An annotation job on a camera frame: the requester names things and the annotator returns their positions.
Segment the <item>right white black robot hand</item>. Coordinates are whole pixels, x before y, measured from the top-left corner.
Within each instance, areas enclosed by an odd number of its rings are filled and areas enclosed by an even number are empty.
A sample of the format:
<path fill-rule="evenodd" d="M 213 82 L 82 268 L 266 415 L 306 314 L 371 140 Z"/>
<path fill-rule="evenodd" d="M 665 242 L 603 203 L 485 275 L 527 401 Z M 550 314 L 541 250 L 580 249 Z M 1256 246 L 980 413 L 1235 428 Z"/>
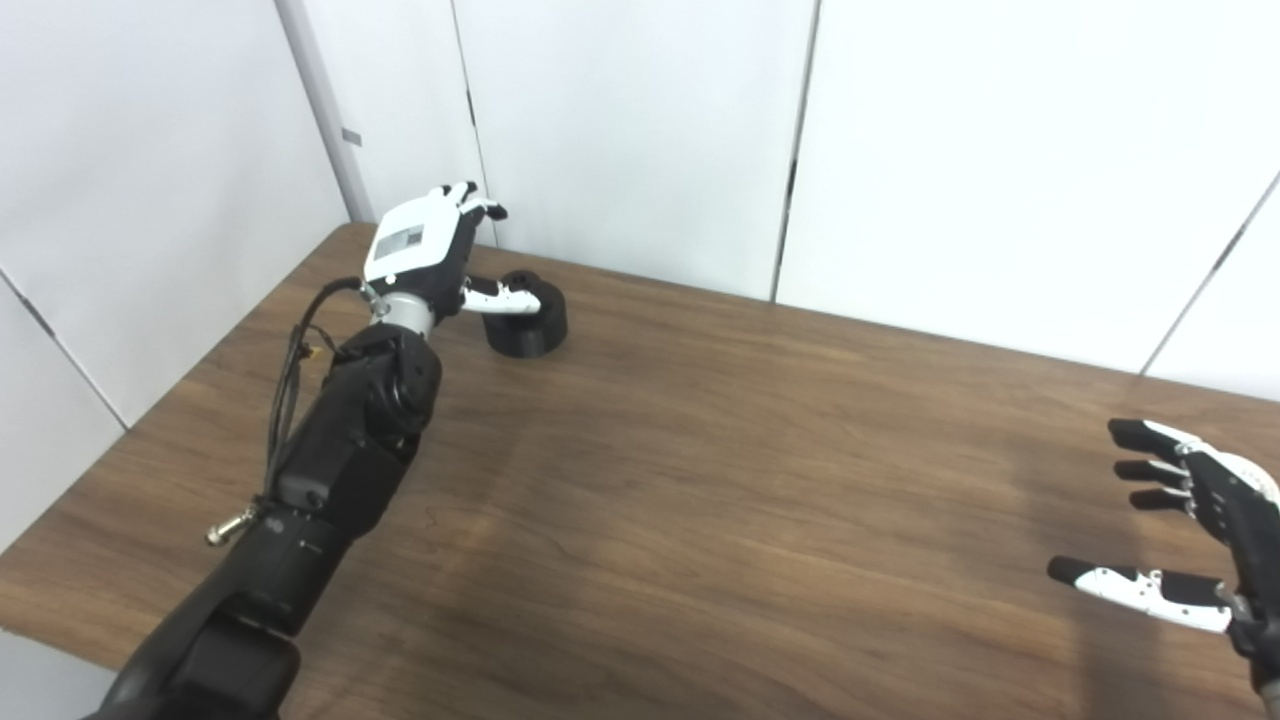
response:
<path fill-rule="evenodd" d="M 1133 492 L 1130 505 L 1140 511 L 1174 510 L 1196 520 L 1229 548 L 1235 585 L 1184 571 L 1069 556 L 1053 556 L 1047 575 L 1148 618 L 1225 635 L 1249 664 L 1252 689 L 1267 716 L 1277 717 L 1277 482 L 1248 457 L 1158 421 L 1114 418 L 1107 429 L 1119 448 L 1148 454 L 1147 460 L 1114 464 L 1117 478 L 1151 484 Z"/>

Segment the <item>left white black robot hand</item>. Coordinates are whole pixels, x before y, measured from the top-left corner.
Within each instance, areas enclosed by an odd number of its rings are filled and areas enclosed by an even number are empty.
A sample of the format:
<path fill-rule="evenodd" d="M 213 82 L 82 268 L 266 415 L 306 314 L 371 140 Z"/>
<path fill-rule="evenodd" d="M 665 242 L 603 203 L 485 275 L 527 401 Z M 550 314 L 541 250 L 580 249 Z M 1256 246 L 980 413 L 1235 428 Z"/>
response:
<path fill-rule="evenodd" d="M 530 290 L 513 290 L 500 281 L 472 288 L 467 266 L 477 228 L 485 219 L 507 217 L 506 208 L 480 196 L 472 181 L 438 186 L 385 213 L 364 264 L 364 281 L 378 295 L 375 323 L 428 338 L 440 322 L 462 310 L 507 316 L 539 313 L 541 301 Z"/>

